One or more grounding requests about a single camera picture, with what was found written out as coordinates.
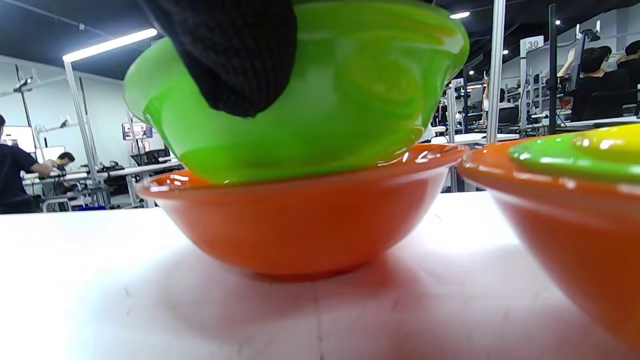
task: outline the table surface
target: table surface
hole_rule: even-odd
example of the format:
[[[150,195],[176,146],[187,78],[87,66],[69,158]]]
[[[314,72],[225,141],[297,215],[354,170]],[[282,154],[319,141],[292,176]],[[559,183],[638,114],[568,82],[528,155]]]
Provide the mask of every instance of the table surface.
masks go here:
[[[162,170],[164,168],[175,167],[180,165],[182,165],[182,163],[178,159],[172,159],[171,161],[163,164],[144,165],[141,167],[127,167],[122,170],[110,171],[109,174],[111,176],[133,175],[133,174],[140,174],[142,172],[152,172],[156,170]]]
[[[469,133],[469,134],[460,134],[456,135],[456,143],[474,143],[474,142],[485,142],[486,140],[482,137],[486,136],[485,133]],[[498,134],[498,140],[514,140],[520,138],[518,134]],[[448,143],[449,137],[447,136],[436,136],[431,139],[431,143]]]
[[[637,359],[486,192],[441,194],[386,256],[300,284],[208,258],[159,208],[4,215],[0,229],[0,359]]]

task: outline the black shirt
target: black shirt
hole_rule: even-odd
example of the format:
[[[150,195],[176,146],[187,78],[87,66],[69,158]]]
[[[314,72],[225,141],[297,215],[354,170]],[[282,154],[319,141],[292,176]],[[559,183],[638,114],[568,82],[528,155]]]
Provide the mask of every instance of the black shirt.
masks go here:
[[[622,97],[594,98],[586,113],[591,96],[597,92],[619,92],[629,90],[628,74],[624,70],[605,72],[601,78],[591,76],[579,78],[576,89],[566,95],[573,97],[571,121],[612,119],[622,116]]]
[[[640,59],[622,61],[618,64],[618,69],[628,72],[631,87],[637,89],[638,84],[640,84]]]
[[[27,195],[20,171],[31,172],[36,163],[36,159],[21,148],[0,144],[0,202]]]

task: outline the hand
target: hand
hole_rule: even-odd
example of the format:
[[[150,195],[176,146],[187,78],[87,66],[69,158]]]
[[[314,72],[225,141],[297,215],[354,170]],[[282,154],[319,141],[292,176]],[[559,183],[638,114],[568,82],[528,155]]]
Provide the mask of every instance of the hand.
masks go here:
[[[567,55],[566,57],[566,63],[567,64],[572,64],[573,65],[573,61],[575,60],[575,48],[569,50],[569,55]]]

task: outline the ceiling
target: ceiling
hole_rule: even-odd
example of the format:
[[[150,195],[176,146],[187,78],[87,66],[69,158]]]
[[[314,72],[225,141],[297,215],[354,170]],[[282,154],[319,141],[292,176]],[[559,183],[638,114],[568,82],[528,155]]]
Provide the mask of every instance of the ceiling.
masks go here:
[[[490,62],[493,0],[430,0],[452,13],[471,11],[462,19],[472,40],[472,61],[480,76]],[[518,56],[521,38],[544,34],[548,38],[551,0],[507,0],[505,60]],[[595,15],[633,6],[640,0],[555,0],[563,28],[572,28]],[[62,67],[62,56],[113,37],[152,27],[136,0],[0,0],[0,53],[5,56]],[[145,40],[74,63],[81,72],[122,79],[142,50]]]

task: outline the orange bowl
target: orange bowl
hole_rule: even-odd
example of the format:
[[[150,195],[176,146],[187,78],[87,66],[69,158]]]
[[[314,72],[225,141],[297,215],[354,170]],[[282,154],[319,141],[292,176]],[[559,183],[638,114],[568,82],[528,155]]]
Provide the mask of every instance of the orange bowl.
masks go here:
[[[182,171],[138,190],[206,254],[283,281],[347,272],[400,242],[467,148],[416,145],[378,168],[246,186],[214,186]]]
[[[640,348],[640,186],[533,174],[498,143],[465,156],[460,174],[491,191],[564,293]]]

